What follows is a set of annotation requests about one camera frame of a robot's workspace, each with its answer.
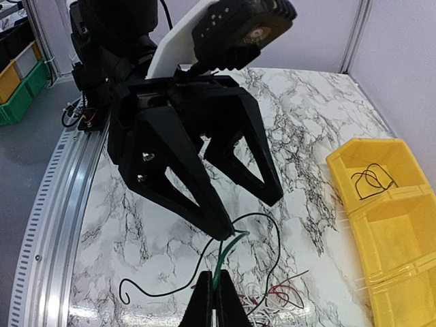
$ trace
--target white marble surface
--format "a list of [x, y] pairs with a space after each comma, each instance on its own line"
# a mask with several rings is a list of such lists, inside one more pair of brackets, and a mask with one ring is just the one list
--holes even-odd
[[[309, 270], [292, 282], [304, 309], [280, 315], [275, 326], [371, 326], [356, 246], [325, 158], [350, 138], [385, 138], [388, 129], [348, 76], [286, 69], [231, 75], [259, 101], [285, 196], [269, 209], [206, 163], [213, 185], [232, 218], [270, 210], [279, 222], [283, 251], [272, 283]], [[237, 152], [249, 162], [243, 142]], [[237, 227], [251, 235], [225, 268], [240, 291], [252, 281], [264, 285], [277, 238], [263, 218]], [[124, 305], [119, 283], [130, 278], [150, 293], [180, 287], [207, 241], [177, 215], [128, 190], [104, 151], [80, 234], [69, 326], [178, 326], [191, 289], [148, 298], [126, 283], [131, 303]], [[213, 243], [202, 270], [214, 269], [217, 248]]]

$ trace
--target black cable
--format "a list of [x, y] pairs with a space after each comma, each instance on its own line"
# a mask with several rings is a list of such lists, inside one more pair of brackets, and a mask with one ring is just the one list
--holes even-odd
[[165, 3], [165, 0], [161, 0], [161, 4], [162, 4], [162, 7], [163, 7], [163, 10], [165, 11], [166, 20], [168, 21], [168, 27], [171, 30], [172, 29], [172, 21], [171, 21], [170, 11], [168, 9], [168, 6]]
[[178, 288], [177, 290], [174, 290], [174, 291], [171, 291], [171, 292], [168, 292], [168, 293], [163, 293], [163, 294], [150, 294], [150, 293], [148, 293], [148, 292], [145, 292], [145, 291], [144, 291], [144, 290], [143, 290], [143, 289], [142, 289], [142, 288], [141, 288], [137, 283], [135, 283], [135, 282], [132, 281], [131, 279], [124, 278], [124, 279], [120, 282], [120, 286], [119, 286], [119, 297], [120, 297], [120, 299], [121, 299], [121, 302], [124, 303], [125, 305], [128, 305], [128, 304], [130, 303], [130, 296], [129, 296], [129, 294], [128, 294], [127, 292], [124, 293], [125, 296], [126, 296], [126, 298], [127, 298], [127, 301], [124, 301], [124, 300], [123, 300], [123, 297], [121, 296], [121, 288], [123, 287], [123, 284], [124, 284], [125, 282], [129, 282], [129, 283], [131, 283], [133, 286], [135, 286], [135, 287], [138, 289], [138, 291], [140, 291], [140, 292], [143, 293], [144, 295], [149, 296], [149, 297], [151, 297], [151, 298], [161, 298], [161, 297], [163, 297], [163, 296], [172, 295], [172, 294], [174, 294], [174, 293], [177, 293], [177, 292], [179, 292], [179, 291], [183, 291], [183, 290], [187, 289], [187, 288], [189, 287], [189, 285], [191, 285], [191, 283], [192, 283], [193, 280], [195, 279], [195, 277], [196, 277], [196, 275], [197, 275], [197, 273], [198, 273], [198, 269], [200, 268], [201, 261], [202, 261], [202, 259], [203, 259], [203, 257], [204, 257], [204, 254], [206, 253], [206, 250], [209, 248], [209, 246], [212, 244], [213, 241], [214, 241], [214, 239], [211, 238], [211, 239], [207, 242], [206, 246], [205, 246], [204, 249], [203, 249], [202, 254], [201, 254], [200, 257], [198, 258], [198, 262], [197, 262], [196, 269], [194, 270], [191, 279], [187, 282], [187, 284], [186, 284], [185, 286], [180, 287], [180, 288]]
[[75, 124], [77, 124], [80, 120], [81, 120], [81, 116], [79, 116], [75, 121], [73, 121], [71, 124], [67, 124], [66, 122], [65, 122], [65, 116], [67, 116], [67, 111], [64, 111], [63, 112], [63, 114], [62, 114], [62, 119], [61, 119], [61, 122], [62, 122], [62, 126], [64, 126], [65, 128], [70, 128], [70, 127], [73, 127]]
[[[391, 182], [389, 183], [389, 185], [388, 185], [387, 187], [384, 187], [384, 186], [380, 183], [380, 181], [378, 180], [377, 174], [376, 174], [374, 171], [372, 171], [371, 169], [369, 169], [369, 168], [371, 168], [372, 166], [376, 166], [376, 167], [378, 167], [379, 169], [381, 169], [381, 170], [386, 174], [386, 176], [388, 176], [388, 177], [390, 178]], [[394, 179], [393, 179], [393, 178], [388, 174], [388, 172], [387, 172], [383, 167], [381, 167], [378, 163], [371, 163], [371, 164], [366, 168], [366, 170], [364, 170], [363, 172], [357, 172], [357, 173], [353, 174], [353, 176], [352, 176], [351, 179], [353, 179], [355, 176], [359, 176], [359, 178], [358, 178], [358, 180], [356, 181], [356, 184], [354, 185], [354, 187], [356, 188], [356, 192], [357, 192], [357, 194], [358, 194], [360, 200], [366, 200], [366, 199], [371, 198], [371, 197], [373, 197], [373, 196], [376, 196], [376, 195], [382, 194], [382, 193], [386, 192], [387, 190], [389, 190], [389, 188], [391, 188], [393, 185], [395, 185], [396, 187], [398, 187], [398, 184], [396, 183], [396, 181], [395, 181], [395, 180], [394, 180]], [[361, 193], [360, 193], [360, 191], [359, 191], [359, 188], [358, 188], [358, 183], [359, 183], [360, 180], [363, 178], [363, 176], [365, 176], [365, 180], [367, 181], [367, 183], [368, 183], [370, 186], [372, 186], [372, 187], [374, 187], [374, 188], [376, 188], [376, 189], [382, 189], [382, 190], [381, 190], [381, 191], [378, 191], [378, 192], [375, 192], [375, 193], [372, 193], [372, 194], [370, 194], [370, 195], [368, 195], [368, 196], [362, 197], [362, 195], [361, 195]], [[368, 178], [372, 178], [375, 182], [377, 182], [378, 185], [374, 185], [374, 184], [372, 184], [372, 183], [369, 181]]]
[[[277, 222], [271, 217], [271, 216], [269, 216], [269, 215], [267, 215], [267, 214], [265, 214], [265, 213], [248, 213], [248, 214], [246, 214], [246, 215], [243, 215], [243, 216], [241, 216], [241, 217], [239, 217], [239, 218], [237, 218], [237, 219], [235, 219], [233, 222], [232, 222], [232, 224], [234, 225], [235, 223], [237, 223], [238, 221], [240, 221], [241, 219], [244, 219], [244, 218], [247, 218], [247, 217], [252, 217], [252, 216], [263, 216], [263, 217], [266, 217], [266, 218], [268, 218], [270, 221], [272, 221], [272, 223], [274, 224], [274, 227], [275, 227], [275, 229], [276, 229], [276, 231], [277, 231], [277, 241], [278, 241], [278, 243], [279, 243], [279, 250], [278, 250], [278, 254], [277, 254], [277, 260], [275, 261], [275, 263], [274, 263], [274, 266], [271, 268], [271, 270], [269, 271], [269, 273], [268, 273], [268, 275], [266, 276], [266, 291], [265, 291], [265, 294], [264, 294], [264, 296], [263, 296], [263, 298], [261, 299], [261, 301], [250, 311], [250, 312], [248, 312], [248, 314], [247, 314], [247, 316], [248, 315], [251, 315], [255, 310], [257, 310], [258, 309], [258, 307], [265, 301], [265, 299], [266, 299], [266, 297], [268, 296], [268, 291], [269, 291], [269, 287], [268, 287], [268, 284], [269, 284], [269, 279], [270, 279], [270, 276], [272, 275], [272, 273], [273, 273], [273, 271], [274, 271], [274, 269], [277, 267], [277, 265], [279, 264], [279, 260], [280, 260], [280, 253], [281, 253], [281, 239], [280, 239], [280, 229], [279, 229], [279, 226], [277, 225]], [[146, 292], [146, 291], [144, 291], [137, 283], [135, 283], [134, 281], [132, 281], [131, 279], [128, 279], [128, 278], [124, 278], [121, 282], [120, 282], [120, 284], [119, 284], [119, 298], [120, 298], [120, 300], [121, 300], [121, 302], [122, 303], [124, 303], [125, 305], [128, 305], [129, 303], [130, 303], [130, 296], [129, 296], [129, 294], [127, 293], [127, 292], [125, 292], [124, 293], [124, 295], [125, 295], [125, 297], [126, 297], [126, 301], [124, 301], [124, 299], [123, 299], [123, 296], [122, 296], [122, 291], [121, 291], [121, 289], [123, 288], [123, 284], [124, 283], [131, 283], [133, 286], [135, 286], [137, 289], [138, 289], [138, 291], [140, 291], [141, 293], [143, 293], [145, 296], [148, 296], [148, 297], [150, 297], [150, 298], [161, 298], [161, 297], [164, 297], [164, 296], [169, 296], [169, 295], [173, 295], [173, 294], [175, 294], [175, 293], [177, 293], [177, 292], [180, 292], [180, 291], [183, 291], [183, 290], [186, 290], [190, 285], [191, 285], [191, 283], [193, 282], [193, 280], [195, 279], [195, 277], [196, 277], [196, 275], [197, 275], [197, 273], [198, 273], [198, 269], [200, 268], [200, 264], [201, 264], [201, 261], [202, 261], [202, 259], [203, 259], [203, 257], [204, 257], [204, 254], [206, 253], [206, 251], [207, 251], [207, 249], [209, 248], [209, 246], [212, 244], [212, 242], [214, 241], [214, 239], [213, 238], [211, 238], [208, 242], [207, 242], [207, 244], [206, 244], [206, 246], [204, 247], [204, 249], [203, 249], [203, 252], [200, 254], [200, 257], [198, 258], [198, 262], [197, 262], [197, 266], [196, 266], [196, 269], [194, 270], [194, 272], [193, 272], [193, 275], [192, 275], [192, 277], [191, 277], [191, 279], [187, 282], [187, 284], [186, 285], [184, 285], [183, 287], [180, 287], [180, 288], [178, 288], [177, 290], [174, 290], [174, 291], [171, 291], [171, 292], [167, 292], [167, 293], [163, 293], [163, 294], [150, 294], [150, 293], [148, 293], [148, 292]], [[222, 244], [223, 244], [223, 242], [220, 242], [220, 250], [219, 250], [219, 252], [220, 252], [220, 254], [219, 255], [221, 255], [221, 252], [222, 252]]]
[[221, 254], [223, 254], [223, 244], [224, 244], [223, 241], [221, 241], [221, 242], [219, 243], [218, 258], [221, 257]]
[[[71, 107], [76, 108], [76, 107], [78, 106], [79, 103], [80, 103], [80, 99], [77, 100], [77, 101], [75, 101], [75, 102], [71, 105]], [[82, 115], [80, 114], [79, 117], [78, 117], [75, 121], [73, 121], [71, 124], [67, 124], [67, 123], [65, 122], [65, 117], [67, 116], [67, 113], [68, 113], [68, 110], [64, 110], [64, 111], [63, 111], [63, 114], [62, 114], [62, 119], [61, 119], [62, 126], [64, 126], [65, 128], [73, 127], [73, 126], [74, 126], [75, 124], [77, 124], [77, 123], [81, 120], [81, 118], [82, 118]]]

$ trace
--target yellow storage bin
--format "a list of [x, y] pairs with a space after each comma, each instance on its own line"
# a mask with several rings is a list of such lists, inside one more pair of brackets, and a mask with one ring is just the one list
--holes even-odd
[[40, 48], [38, 47], [38, 44], [36, 43], [36, 41], [32, 42], [32, 49], [33, 49], [33, 52], [35, 53], [36, 60], [40, 61], [42, 59], [42, 54], [41, 54]]
[[369, 288], [377, 327], [436, 326], [436, 262]]
[[350, 217], [368, 285], [436, 259], [433, 191], [385, 199]]
[[11, 61], [0, 73], [0, 104], [5, 104], [20, 85], [20, 78], [16, 73], [14, 64], [15, 61]]
[[[388, 199], [396, 194], [430, 189], [403, 140], [354, 138], [329, 155], [326, 161], [348, 215], [383, 197]], [[370, 165], [371, 174], [376, 175], [378, 182], [369, 173], [361, 175]], [[392, 180], [398, 186], [392, 184], [389, 190], [372, 196], [380, 190], [375, 187], [377, 183], [387, 187]]]

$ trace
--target black storage bin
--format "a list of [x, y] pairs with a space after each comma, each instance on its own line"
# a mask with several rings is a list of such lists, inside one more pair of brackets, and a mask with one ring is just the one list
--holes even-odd
[[15, 22], [15, 26], [20, 30], [21, 38], [29, 44], [35, 40], [32, 28], [30, 27], [30, 22], [27, 17], [21, 18]]
[[2, 43], [0, 43], [0, 72], [9, 65], [9, 56], [7, 55], [6, 49]]
[[24, 23], [0, 33], [0, 43], [5, 48], [9, 60], [18, 56], [34, 40], [33, 33], [29, 36], [30, 25], [26, 26], [27, 24]]

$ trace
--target red wire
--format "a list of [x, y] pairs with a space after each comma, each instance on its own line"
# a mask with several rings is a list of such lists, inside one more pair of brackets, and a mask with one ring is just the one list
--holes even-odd
[[88, 121], [85, 121], [84, 123], [90, 123], [91, 121], [93, 121], [93, 119], [95, 118], [95, 115], [97, 114], [97, 112], [94, 112], [93, 116], [91, 117], [91, 119], [89, 119]]
[[309, 272], [309, 271], [306, 270], [306, 271], [304, 271], [304, 272], [302, 272], [302, 273], [300, 273], [300, 274], [298, 274], [298, 275], [295, 275], [295, 276], [292, 276], [292, 277], [290, 277], [290, 278], [288, 278], [288, 279], [285, 279], [284, 281], [282, 281], [281, 283], [279, 283], [279, 284], [277, 284], [276, 286], [273, 286], [273, 287], [281, 286], [281, 285], [283, 285], [284, 283], [286, 283], [287, 281], [290, 281], [291, 279], [295, 279], [295, 278], [297, 278], [297, 277], [303, 276], [304, 274], [306, 274], [306, 273], [308, 273], [308, 272]]

